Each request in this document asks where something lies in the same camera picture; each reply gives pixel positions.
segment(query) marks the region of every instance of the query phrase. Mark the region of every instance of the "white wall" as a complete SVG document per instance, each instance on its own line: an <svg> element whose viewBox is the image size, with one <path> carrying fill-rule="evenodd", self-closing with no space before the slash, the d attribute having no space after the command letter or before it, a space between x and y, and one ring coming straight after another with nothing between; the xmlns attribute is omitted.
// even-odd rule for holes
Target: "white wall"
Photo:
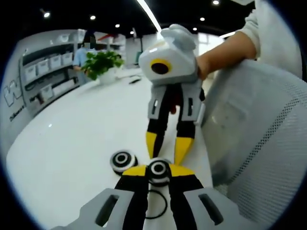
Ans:
<svg viewBox="0 0 307 230"><path fill-rule="evenodd" d="M144 35L142 38L143 41L143 50L147 49L149 46L155 44L158 39L161 39L160 34L149 34ZM194 34L194 39L196 43L196 49L194 51L195 55L198 55L198 36ZM141 42L140 39L128 38L126 39L126 55L127 61L126 64L131 65L136 62L136 55L141 51Z"/></svg>
<svg viewBox="0 0 307 230"><path fill-rule="evenodd" d="M0 89L0 153L2 159L5 159L9 148L18 134L32 119L24 105L23 98L20 95L18 67L19 58L24 53L26 48L28 49L28 52L45 48L50 45L51 40L56 42L59 35L70 34L73 31L75 30L43 32L22 39L17 43L10 59L7 62ZM13 81L16 83L17 87L14 87L13 84L11 84ZM20 111L18 115L12 121L10 121L10 117L18 111Z"/></svg>
<svg viewBox="0 0 307 230"><path fill-rule="evenodd" d="M218 46L219 44L223 43L224 39L212 34L199 33L198 42L199 42L198 55L201 55L213 49L214 47Z"/></svg>

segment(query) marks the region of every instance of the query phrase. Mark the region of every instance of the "person's hand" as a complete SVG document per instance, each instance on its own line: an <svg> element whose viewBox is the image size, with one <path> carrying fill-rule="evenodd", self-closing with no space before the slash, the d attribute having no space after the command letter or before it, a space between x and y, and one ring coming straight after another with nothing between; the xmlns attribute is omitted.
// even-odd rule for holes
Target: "person's hand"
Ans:
<svg viewBox="0 0 307 230"><path fill-rule="evenodd" d="M209 62L204 56L198 56L196 61L198 65L198 77L204 81L209 74Z"/></svg>
<svg viewBox="0 0 307 230"><path fill-rule="evenodd" d="M205 59L201 56L197 57L196 61L198 65L198 77L202 80L205 80L209 72L209 63L205 61ZM179 95L174 95L173 98L170 98L170 100L172 103L170 113L175 114L177 111L176 106L180 103L180 97Z"/></svg>
<svg viewBox="0 0 307 230"><path fill-rule="evenodd" d="M84 72L86 75L88 75L90 73L90 70L87 69L85 72Z"/></svg>

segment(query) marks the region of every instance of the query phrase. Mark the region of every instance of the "white storage bin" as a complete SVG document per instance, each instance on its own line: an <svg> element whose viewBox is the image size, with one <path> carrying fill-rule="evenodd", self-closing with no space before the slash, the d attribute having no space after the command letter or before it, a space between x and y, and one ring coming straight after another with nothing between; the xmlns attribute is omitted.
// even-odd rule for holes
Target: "white storage bin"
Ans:
<svg viewBox="0 0 307 230"><path fill-rule="evenodd" d="M49 71L48 59L38 62L36 67L38 75L47 73Z"/></svg>
<svg viewBox="0 0 307 230"><path fill-rule="evenodd" d="M44 102L52 98L53 97L52 85L49 84L45 86L44 88L41 88L40 96L44 100Z"/></svg>
<svg viewBox="0 0 307 230"><path fill-rule="evenodd" d="M75 84L75 82L73 81L73 79L71 79L71 80L69 80L69 81L67 82L68 88L72 87L74 84Z"/></svg>
<svg viewBox="0 0 307 230"><path fill-rule="evenodd" d="M31 81L36 77L36 65L29 66L24 69L25 80L27 82Z"/></svg>
<svg viewBox="0 0 307 230"><path fill-rule="evenodd" d="M55 96L59 95L62 92L60 85L58 85L57 87L54 87L52 91Z"/></svg>
<svg viewBox="0 0 307 230"><path fill-rule="evenodd" d="M61 64L62 64L61 55L57 55L57 56L51 57L49 59L49 63L50 63L50 68L51 69L59 68L61 66Z"/></svg>
<svg viewBox="0 0 307 230"><path fill-rule="evenodd" d="M72 53L66 53L62 55L63 65L72 64Z"/></svg>

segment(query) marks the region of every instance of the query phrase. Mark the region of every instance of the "black ceiling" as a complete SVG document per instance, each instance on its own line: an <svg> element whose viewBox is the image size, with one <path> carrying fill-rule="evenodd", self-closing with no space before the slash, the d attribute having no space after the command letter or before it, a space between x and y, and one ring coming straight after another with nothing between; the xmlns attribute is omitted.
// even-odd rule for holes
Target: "black ceiling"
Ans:
<svg viewBox="0 0 307 230"><path fill-rule="evenodd" d="M215 6L212 0L145 0L161 27L179 23L192 31L222 35L244 25L244 18L254 8L251 3L241 6L231 0L220 0ZM121 33L130 36L134 27L137 35L155 33L155 28L136 0L48 0L25 1L20 6L20 38L48 30L91 29L105 33ZM44 19L40 11L51 13Z"/></svg>

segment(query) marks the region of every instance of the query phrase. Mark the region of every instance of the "white table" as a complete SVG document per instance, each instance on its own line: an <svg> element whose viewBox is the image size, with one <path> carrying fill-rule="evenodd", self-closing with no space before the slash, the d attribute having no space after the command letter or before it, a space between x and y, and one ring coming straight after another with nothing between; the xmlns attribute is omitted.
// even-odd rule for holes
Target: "white table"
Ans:
<svg viewBox="0 0 307 230"><path fill-rule="evenodd" d="M68 225L84 204L115 186L119 177L109 165L114 152L127 149L140 164L149 162L145 133L151 83L142 79L129 85L130 81L108 86L94 81L68 93L36 116L9 150L12 184L44 229ZM170 115L160 152L171 161L177 117ZM204 186L212 186L200 128L183 165L193 169ZM167 187L160 191L169 200ZM163 205L160 197L150 194L148 215L158 214ZM176 229L170 208L162 217L146 220L144 229Z"/></svg>

